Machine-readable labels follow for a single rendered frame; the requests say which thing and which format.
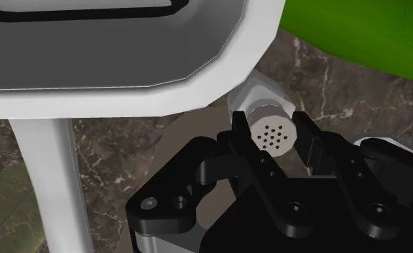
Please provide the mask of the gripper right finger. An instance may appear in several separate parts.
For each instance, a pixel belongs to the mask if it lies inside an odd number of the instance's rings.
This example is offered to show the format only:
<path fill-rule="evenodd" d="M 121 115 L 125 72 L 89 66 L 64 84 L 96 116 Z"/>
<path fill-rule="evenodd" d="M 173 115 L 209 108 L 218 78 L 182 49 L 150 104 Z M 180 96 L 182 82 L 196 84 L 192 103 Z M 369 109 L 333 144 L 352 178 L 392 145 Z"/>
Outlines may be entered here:
<path fill-rule="evenodd" d="M 321 130 L 303 111 L 292 121 L 298 155 L 313 175 L 336 176 L 362 233 L 378 240 L 413 236 L 413 152 L 374 137 L 352 144 Z"/>

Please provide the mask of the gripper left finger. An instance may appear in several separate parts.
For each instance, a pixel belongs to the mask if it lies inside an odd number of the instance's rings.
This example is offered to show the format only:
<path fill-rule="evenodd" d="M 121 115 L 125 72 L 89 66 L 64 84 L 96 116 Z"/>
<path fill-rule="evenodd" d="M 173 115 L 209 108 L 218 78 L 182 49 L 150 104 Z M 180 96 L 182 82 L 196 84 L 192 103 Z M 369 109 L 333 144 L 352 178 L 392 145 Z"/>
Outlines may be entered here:
<path fill-rule="evenodd" d="M 310 207 L 281 195 L 287 176 L 256 146 L 241 111 L 233 113 L 232 128 L 215 139 L 191 139 L 126 202 L 129 229 L 146 236 L 191 230 L 198 204 L 224 179 L 230 180 L 237 198 L 247 190 L 255 192 L 257 206 L 280 233 L 296 239 L 311 235 Z"/>

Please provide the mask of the white shaker with holed top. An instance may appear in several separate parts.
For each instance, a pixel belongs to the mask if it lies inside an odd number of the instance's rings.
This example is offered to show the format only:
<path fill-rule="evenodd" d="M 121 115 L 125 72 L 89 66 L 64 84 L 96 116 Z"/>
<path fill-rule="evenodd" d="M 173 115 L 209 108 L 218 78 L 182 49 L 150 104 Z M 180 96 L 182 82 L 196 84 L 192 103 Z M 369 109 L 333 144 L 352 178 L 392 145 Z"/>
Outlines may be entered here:
<path fill-rule="evenodd" d="M 257 147 L 272 157 L 291 150 L 297 138 L 292 121 L 296 106 L 281 85 L 254 69 L 227 95 L 228 111 L 243 111 Z"/>

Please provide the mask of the green rounded object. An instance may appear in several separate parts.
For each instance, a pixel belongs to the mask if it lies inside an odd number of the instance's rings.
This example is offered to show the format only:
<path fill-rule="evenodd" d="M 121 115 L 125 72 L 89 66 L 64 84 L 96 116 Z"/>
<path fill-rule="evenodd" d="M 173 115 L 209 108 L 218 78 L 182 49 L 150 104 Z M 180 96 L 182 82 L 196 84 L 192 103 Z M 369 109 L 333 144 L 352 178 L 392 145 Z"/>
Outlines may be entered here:
<path fill-rule="evenodd" d="M 413 80 L 413 0 L 286 0 L 279 26 L 327 54 Z"/>

